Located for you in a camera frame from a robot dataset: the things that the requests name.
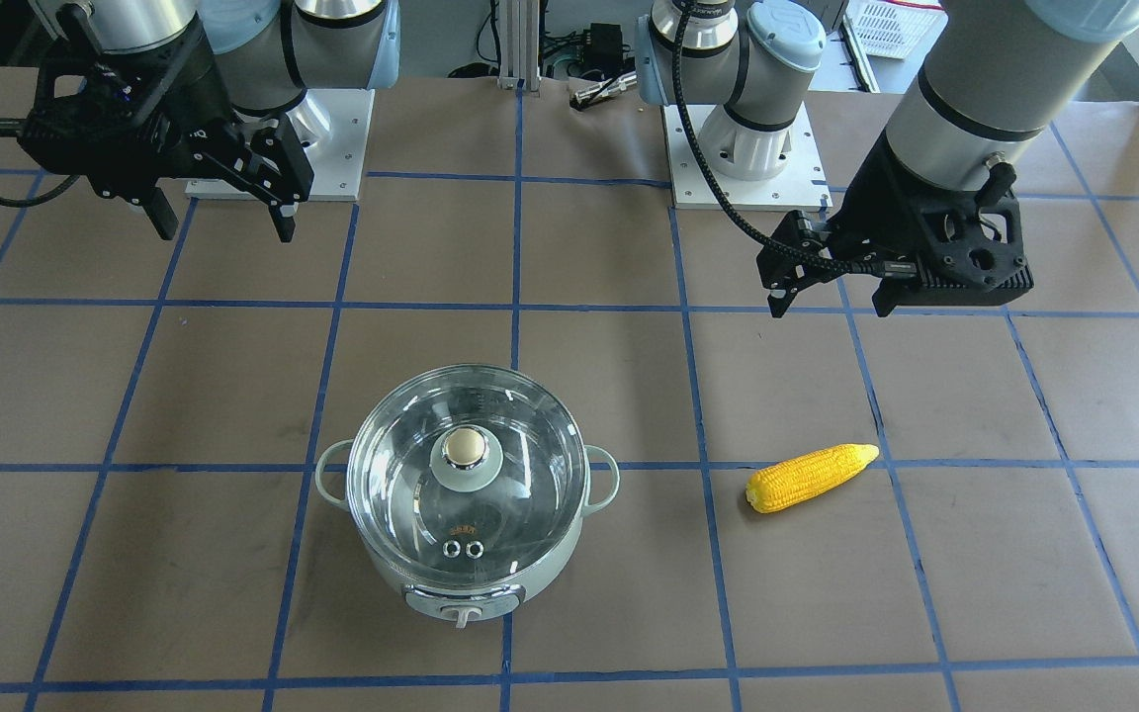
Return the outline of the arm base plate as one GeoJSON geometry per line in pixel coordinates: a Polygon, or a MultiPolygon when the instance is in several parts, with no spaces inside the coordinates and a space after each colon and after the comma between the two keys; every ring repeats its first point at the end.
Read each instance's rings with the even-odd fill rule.
{"type": "MultiPolygon", "coordinates": [[[[693,158],[677,107],[665,107],[667,162],[672,203],[677,208],[720,208],[700,167],[693,158]]],[[[737,125],[726,111],[710,105],[688,108],[693,136],[734,208],[740,212],[816,212],[831,207],[831,189],[811,130],[808,107],[801,104],[790,126],[775,133],[737,125]]]]}
{"type": "Polygon", "coordinates": [[[313,171],[312,202],[360,200],[374,90],[308,89],[288,118],[313,171]]]}

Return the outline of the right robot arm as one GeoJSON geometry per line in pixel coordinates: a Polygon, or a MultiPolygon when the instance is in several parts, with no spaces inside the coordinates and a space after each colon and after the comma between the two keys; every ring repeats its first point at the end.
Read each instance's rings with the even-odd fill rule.
{"type": "Polygon", "coordinates": [[[208,179],[267,204],[281,242],[311,198],[323,128],[313,90],[398,79],[394,1],[40,1],[55,30],[17,141],[54,174],[140,207],[163,239],[163,179],[208,179]]]}

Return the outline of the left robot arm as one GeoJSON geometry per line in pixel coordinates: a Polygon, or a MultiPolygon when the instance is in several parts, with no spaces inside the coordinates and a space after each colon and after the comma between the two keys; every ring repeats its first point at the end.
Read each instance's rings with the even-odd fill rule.
{"type": "Polygon", "coordinates": [[[878,280],[874,311],[1003,306],[1034,285],[1016,165],[1103,60],[1139,28],[1139,1],[944,1],[947,24],[860,163],[839,208],[794,208],[772,234],[722,177],[782,171],[826,31],[794,1],[656,1],[636,31],[639,95],[677,109],[693,163],[759,244],[768,309],[844,275],[878,280]]]}

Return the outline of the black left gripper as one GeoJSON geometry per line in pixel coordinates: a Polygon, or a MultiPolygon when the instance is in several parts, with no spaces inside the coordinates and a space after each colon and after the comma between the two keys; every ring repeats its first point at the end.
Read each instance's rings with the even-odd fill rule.
{"type": "MultiPolygon", "coordinates": [[[[936,188],[906,167],[885,136],[872,144],[829,221],[827,247],[836,260],[915,265],[874,290],[878,318],[900,306],[1003,306],[1035,287],[1011,190],[1015,166],[995,159],[981,174],[972,191],[936,188]]],[[[823,257],[826,235],[804,212],[788,212],[771,238],[823,257]]],[[[841,275],[771,247],[760,248],[755,265],[773,318],[782,318],[801,292],[841,275]]]]}

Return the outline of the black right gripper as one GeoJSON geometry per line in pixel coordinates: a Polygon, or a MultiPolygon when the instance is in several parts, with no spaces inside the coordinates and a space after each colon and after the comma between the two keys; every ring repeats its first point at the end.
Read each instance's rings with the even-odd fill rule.
{"type": "Polygon", "coordinates": [[[161,179],[219,179],[265,204],[282,243],[310,198],[313,167],[290,118],[235,122],[198,15],[55,15],[35,104],[17,136],[51,174],[139,203],[172,240],[161,179]]]}

